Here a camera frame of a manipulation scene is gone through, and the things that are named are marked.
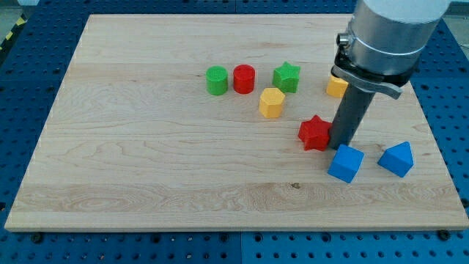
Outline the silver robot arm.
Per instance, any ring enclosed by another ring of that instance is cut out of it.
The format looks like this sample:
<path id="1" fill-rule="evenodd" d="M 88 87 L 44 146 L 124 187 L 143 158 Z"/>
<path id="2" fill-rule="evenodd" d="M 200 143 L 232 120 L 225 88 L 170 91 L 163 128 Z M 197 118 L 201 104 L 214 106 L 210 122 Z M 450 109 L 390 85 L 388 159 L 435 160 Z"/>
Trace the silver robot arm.
<path id="1" fill-rule="evenodd" d="M 359 0 L 331 73 L 368 93 L 393 99 L 402 94 L 435 27 L 449 7 L 447 0 Z"/>

